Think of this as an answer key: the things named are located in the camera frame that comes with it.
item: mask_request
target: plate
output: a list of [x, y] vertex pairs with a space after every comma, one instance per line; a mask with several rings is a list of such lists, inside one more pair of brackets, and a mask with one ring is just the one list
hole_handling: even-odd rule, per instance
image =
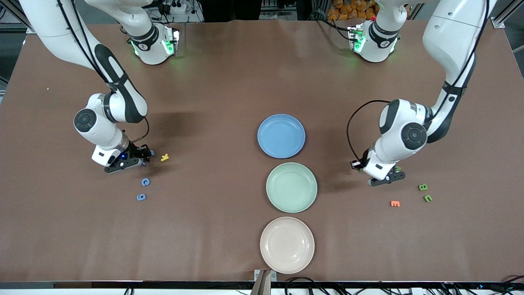
[[280, 273], [297, 273], [311, 262], [315, 240], [309, 227], [293, 217], [271, 221], [260, 238], [260, 251], [267, 265]]
[[258, 144], [268, 155], [285, 159], [296, 155], [305, 143], [302, 123], [287, 114], [268, 117], [258, 128]]
[[315, 175], [299, 163], [280, 164], [267, 177], [269, 200], [286, 213], [306, 210], [315, 201], [317, 190]]

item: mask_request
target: brown table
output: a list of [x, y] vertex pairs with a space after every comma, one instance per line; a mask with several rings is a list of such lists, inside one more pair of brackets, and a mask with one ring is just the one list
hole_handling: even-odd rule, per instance
[[[136, 58], [118, 26], [92, 26], [148, 101], [151, 132], [141, 143], [170, 155], [116, 175], [91, 161], [94, 146], [72, 124], [106, 86], [28, 36], [0, 107], [0, 280], [249, 280], [266, 267], [263, 228], [289, 215], [314, 234], [314, 258], [299, 274], [316, 280], [523, 273], [524, 83], [503, 30], [486, 28], [448, 135], [400, 163], [407, 179], [371, 188], [350, 169], [345, 127], [358, 106], [434, 104], [444, 72], [424, 50], [425, 25], [406, 22], [395, 53], [369, 64], [315, 22], [191, 24], [180, 56], [158, 66]], [[382, 107], [355, 117], [359, 153], [378, 138]], [[306, 129], [290, 160], [256, 142], [275, 113]], [[145, 131], [122, 127], [131, 138]], [[309, 167], [319, 184], [298, 214], [275, 209], [265, 193], [269, 172], [287, 161]], [[136, 201], [140, 193], [146, 201]]]

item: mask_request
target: blue plate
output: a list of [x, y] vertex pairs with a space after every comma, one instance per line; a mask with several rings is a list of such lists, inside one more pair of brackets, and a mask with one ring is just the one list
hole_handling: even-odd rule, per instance
[[258, 144], [268, 155], [285, 159], [296, 155], [305, 143], [304, 126], [295, 117], [276, 114], [258, 128]]

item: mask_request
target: metal frame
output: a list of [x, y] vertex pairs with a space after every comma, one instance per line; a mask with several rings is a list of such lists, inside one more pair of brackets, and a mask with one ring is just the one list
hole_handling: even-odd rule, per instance
[[411, 10], [411, 15], [409, 19], [415, 19], [423, 7], [424, 7], [424, 3], [415, 5], [415, 7]]
[[495, 29], [505, 28], [504, 22], [524, 4], [524, 0], [513, 0], [495, 17], [492, 17], [492, 24]]
[[31, 23], [18, 0], [0, 0], [0, 4], [20, 22], [20, 24], [0, 24], [0, 33], [25, 33], [27, 29], [32, 30]]

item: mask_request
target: black stripe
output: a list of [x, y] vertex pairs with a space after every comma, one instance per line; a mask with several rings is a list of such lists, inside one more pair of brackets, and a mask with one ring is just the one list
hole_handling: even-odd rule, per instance
[[[111, 66], [109, 58], [112, 57], [121, 69], [122, 69], [122, 67], [121, 67], [120, 63], [118, 62], [118, 60], [116, 59], [116, 57], [111, 52], [111, 50], [109, 50], [109, 48], [105, 47], [102, 44], [97, 44], [95, 46], [95, 55], [96, 55], [96, 59], [98, 60], [98, 62], [102, 66], [102, 68], [104, 68], [104, 70], [106, 71], [106, 73], [109, 76], [109, 78], [112, 81], [119, 81], [120, 77], [117, 75], [117, 73], [116, 73], [115, 69], [113, 68], [113, 66]], [[131, 94], [129, 94], [127, 89], [124, 87], [124, 83], [125, 83], [125, 81], [119, 83], [118, 85], [116, 85], [116, 88], [118, 89], [118, 91], [120, 91], [120, 94], [124, 98], [126, 122], [128, 122], [128, 123], [138, 123], [138, 122], [142, 121], [144, 116], [141, 115], [138, 112], [138, 110], [136, 108], [136, 105], [135, 105], [135, 101], [131, 97]]]
[[377, 25], [377, 22], [376, 22], [376, 21], [374, 21], [374, 22], [371, 24], [371, 27], [372, 27], [372, 28], [375, 28], [379, 33], [384, 34], [384, 35], [390, 35], [390, 36], [395, 35], [395, 36], [396, 36], [396, 34], [397, 34], [398, 32], [400, 32], [400, 29], [398, 29], [398, 30], [396, 30], [396, 31], [388, 31], [388, 30], [384, 30], [384, 29], [382, 29], [380, 26]]
[[153, 23], [151, 23], [151, 29], [149, 29], [149, 31], [143, 34], [142, 36], [133, 36], [131, 34], [127, 34], [127, 35], [133, 40], [144, 40], [148, 38], [149, 36], [151, 36], [151, 34], [153, 34], [153, 31], [155, 31], [155, 26], [153, 25]]

